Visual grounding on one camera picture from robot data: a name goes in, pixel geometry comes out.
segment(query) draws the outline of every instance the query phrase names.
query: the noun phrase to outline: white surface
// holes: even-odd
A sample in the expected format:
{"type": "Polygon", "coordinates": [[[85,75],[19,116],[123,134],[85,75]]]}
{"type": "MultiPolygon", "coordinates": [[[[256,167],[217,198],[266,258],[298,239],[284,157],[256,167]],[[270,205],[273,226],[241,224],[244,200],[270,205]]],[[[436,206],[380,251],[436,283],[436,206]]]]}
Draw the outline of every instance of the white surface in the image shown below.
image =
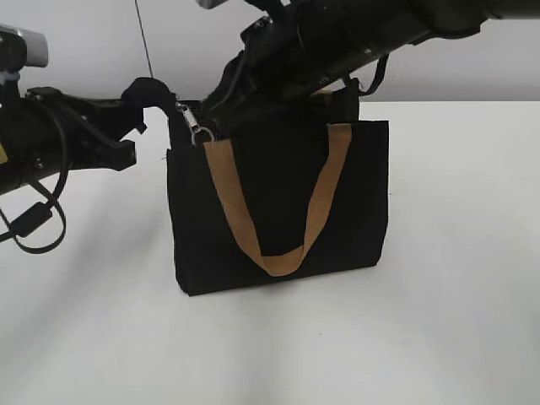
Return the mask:
{"type": "MultiPolygon", "coordinates": [[[[134,0],[15,0],[0,21],[45,33],[51,66],[26,69],[23,87],[50,85],[87,97],[117,97],[148,76],[134,0]]],[[[242,47],[240,32],[262,14],[241,0],[214,10],[193,0],[139,0],[157,78],[187,98],[219,82],[242,47]]],[[[465,40],[432,40],[391,56],[370,100],[540,100],[540,21],[488,22],[465,40]]],[[[358,75],[366,85],[374,66],[358,75]]]]}
{"type": "MultiPolygon", "coordinates": [[[[391,120],[380,266],[195,299],[148,111],[138,166],[71,176],[57,251],[0,245],[0,403],[540,403],[538,111],[365,105],[391,120]]],[[[13,217],[31,197],[0,203],[13,217]]]]}

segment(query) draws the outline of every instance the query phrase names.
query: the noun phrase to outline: camera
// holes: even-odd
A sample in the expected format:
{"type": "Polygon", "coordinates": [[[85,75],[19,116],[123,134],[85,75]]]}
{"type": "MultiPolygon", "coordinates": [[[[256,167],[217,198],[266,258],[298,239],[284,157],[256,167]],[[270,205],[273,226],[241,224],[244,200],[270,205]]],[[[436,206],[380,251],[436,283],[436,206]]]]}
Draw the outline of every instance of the camera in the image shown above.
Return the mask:
{"type": "Polygon", "coordinates": [[[43,34],[0,24],[0,72],[17,73],[22,68],[44,68],[49,47],[43,34]]]}

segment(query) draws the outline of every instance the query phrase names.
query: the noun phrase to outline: cable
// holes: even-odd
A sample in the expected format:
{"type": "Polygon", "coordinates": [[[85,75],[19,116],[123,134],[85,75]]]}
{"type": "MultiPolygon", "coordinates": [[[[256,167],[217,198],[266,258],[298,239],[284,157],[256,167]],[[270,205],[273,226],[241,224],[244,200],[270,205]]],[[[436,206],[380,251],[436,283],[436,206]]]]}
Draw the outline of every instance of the cable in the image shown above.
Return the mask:
{"type": "Polygon", "coordinates": [[[47,199],[47,203],[51,203],[52,207],[56,209],[58,212],[58,215],[60,216],[60,220],[62,221],[62,232],[58,236],[58,238],[52,242],[50,245],[42,246],[42,247],[28,247],[23,245],[15,232],[12,229],[12,225],[9,223],[8,218],[3,213],[2,209],[0,209],[0,218],[2,221],[6,224],[8,227],[8,239],[13,239],[15,244],[24,252],[29,253],[31,255],[42,255],[44,253],[48,253],[49,251],[52,251],[56,249],[64,240],[66,237],[66,230],[68,226],[68,222],[66,220],[66,214],[64,213],[62,206],[58,202],[58,200],[55,199],[55,197],[41,184],[39,183],[34,177],[29,175],[26,177],[26,181],[28,184],[34,188],[37,192],[39,192],[43,197],[47,199]]]}
{"type": "MultiPolygon", "coordinates": [[[[68,137],[63,129],[62,124],[56,117],[56,115],[52,112],[52,110],[47,107],[46,105],[43,105],[41,103],[36,103],[36,105],[39,106],[41,110],[43,110],[47,116],[47,118],[51,121],[51,123],[54,125],[54,127],[57,130],[58,136],[60,137],[60,145],[61,145],[61,151],[62,151],[62,157],[61,157],[61,163],[60,163],[60,175],[58,176],[57,184],[55,185],[54,191],[50,193],[46,188],[44,188],[32,175],[31,175],[31,167],[33,162],[29,162],[29,169],[28,173],[26,173],[26,176],[24,177],[26,179],[26,182],[34,188],[37,192],[39,192],[43,197],[47,199],[46,203],[43,204],[43,206],[36,207],[38,204],[36,204],[33,208],[38,208],[39,213],[33,213],[35,215],[42,214],[46,215],[47,212],[49,213],[51,208],[55,208],[58,211],[58,214],[60,215],[60,218],[62,220],[63,225],[63,231],[61,236],[52,244],[48,246],[44,246],[41,248],[31,248],[22,245],[19,240],[17,239],[17,233],[13,229],[13,224],[16,223],[16,221],[24,218],[25,215],[29,215],[29,211],[23,213],[21,216],[19,216],[15,221],[9,222],[8,218],[6,217],[5,213],[0,209],[0,217],[2,218],[2,221],[5,223],[6,227],[8,228],[8,232],[0,235],[0,243],[5,242],[6,240],[13,239],[17,246],[21,248],[23,251],[26,251],[27,253],[31,254],[42,254],[47,253],[48,251],[51,251],[52,249],[55,249],[62,243],[63,238],[66,234],[66,227],[67,227],[67,220],[64,215],[63,209],[60,206],[58,202],[58,198],[62,195],[62,192],[64,191],[64,188],[66,186],[66,183],[68,182],[68,174],[69,174],[69,148],[68,148],[68,137]]],[[[43,218],[43,224],[46,220],[49,219],[48,216],[43,218]]]]}
{"type": "Polygon", "coordinates": [[[377,70],[375,72],[375,77],[373,78],[373,83],[371,83],[371,86],[366,91],[360,90],[359,95],[360,97],[365,97],[367,95],[374,94],[378,89],[379,86],[381,86],[382,82],[385,79],[386,75],[386,66],[388,65],[388,59],[390,55],[386,55],[379,59],[379,62],[377,63],[377,70]]]}
{"type": "Polygon", "coordinates": [[[244,53],[242,54],[242,58],[240,59],[240,61],[238,63],[238,67],[236,68],[236,71],[235,71],[235,76],[233,77],[233,80],[230,83],[230,86],[229,86],[229,89],[227,90],[227,93],[225,94],[224,98],[221,99],[221,101],[219,103],[214,104],[212,106],[212,108],[210,108],[209,111],[214,111],[215,109],[217,109],[220,106],[222,106],[223,104],[225,104],[227,102],[227,100],[230,99],[230,97],[235,92],[236,87],[238,86],[238,82],[240,82],[240,76],[241,76],[242,72],[244,71],[244,68],[246,67],[247,52],[250,49],[250,42],[251,42],[251,37],[248,37],[247,40],[246,40],[246,47],[245,47],[244,53]]]}
{"type": "Polygon", "coordinates": [[[52,110],[47,107],[46,105],[42,105],[41,103],[38,104],[38,106],[46,113],[47,118],[51,120],[51,123],[55,126],[58,136],[60,137],[60,145],[62,149],[62,157],[60,162],[60,175],[58,176],[57,184],[54,187],[54,191],[52,192],[52,196],[57,200],[62,195],[62,192],[64,191],[64,188],[66,187],[66,183],[68,182],[68,174],[69,174],[69,148],[68,148],[68,137],[66,135],[66,132],[64,131],[64,128],[58,118],[55,116],[55,114],[52,112],[52,110]]]}
{"type": "Polygon", "coordinates": [[[152,70],[152,63],[150,62],[149,47],[146,43],[146,35],[144,34],[143,19],[141,18],[141,10],[138,8],[138,0],[135,0],[135,9],[137,10],[138,25],[141,28],[141,36],[143,37],[144,52],[146,53],[146,62],[148,63],[148,70],[150,71],[150,77],[154,78],[154,71],[152,70]]]}

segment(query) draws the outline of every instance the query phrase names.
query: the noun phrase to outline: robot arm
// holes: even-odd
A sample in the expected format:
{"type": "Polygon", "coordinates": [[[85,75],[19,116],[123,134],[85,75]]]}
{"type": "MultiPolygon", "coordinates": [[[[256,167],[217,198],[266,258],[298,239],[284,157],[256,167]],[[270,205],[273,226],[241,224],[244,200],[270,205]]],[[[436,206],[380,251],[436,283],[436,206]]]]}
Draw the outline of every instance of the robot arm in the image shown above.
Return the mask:
{"type": "Polygon", "coordinates": [[[223,132],[248,122],[269,103],[303,100],[407,44],[475,35],[487,19],[540,18],[538,0],[247,2],[273,18],[260,19],[242,33],[244,53],[228,66],[205,104],[223,132]]]}
{"type": "MultiPolygon", "coordinates": [[[[212,8],[226,0],[197,1],[212,8]]],[[[292,0],[287,6],[279,0],[246,1],[269,17],[241,34],[245,50],[227,65],[202,105],[204,116],[225,136],[253,116],[347,81],[373,61],[382,60],[384,67],[387,56],[406,44],[475,35],[487,19],[540,19],[540,0],[292,0]]],[[[19,71],[47,63],[43,35],[0,25],[0,195],[30,184],[47,200],[12,223],[0,210],[9,225],[0,242],[19,243],[17,237],[45,223],[52,208],[65,224],[57,200],[70,170],[134,165],[134,144],[122,139],[132,129],[145,129],[144,107],[162,108],[170,125],[181,126],[185,119],[197,127],[191,112],[178,108],[175,95],[160,82],[145,81],[150,79],[136,81],[121,100],[85,100],[51,88],[32,89],[20,98],[19,71]],[[39,184],[58,172],[53,192],[39,184]]],[[[58,243],[26,251],[43,253],[58,243]]]]}

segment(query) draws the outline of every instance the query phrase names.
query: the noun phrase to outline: bag handle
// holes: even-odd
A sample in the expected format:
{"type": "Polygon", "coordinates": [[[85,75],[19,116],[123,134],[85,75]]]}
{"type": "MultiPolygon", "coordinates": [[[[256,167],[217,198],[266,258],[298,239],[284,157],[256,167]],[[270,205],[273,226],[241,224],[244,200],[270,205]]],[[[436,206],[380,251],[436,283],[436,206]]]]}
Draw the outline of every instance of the bag handle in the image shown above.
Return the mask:
{"type": "Polygon", "coordinates": [[[351,140],[350,124],[328,126],[328,158],[311,196],[305,223],[304,245],[282,256],[261,254],[255,225],[244,199],[230,140],[204,144],[213,183],[236,243],[252,261],[271,276],[286,276],[298,270],[325,227],[351,140]]]}

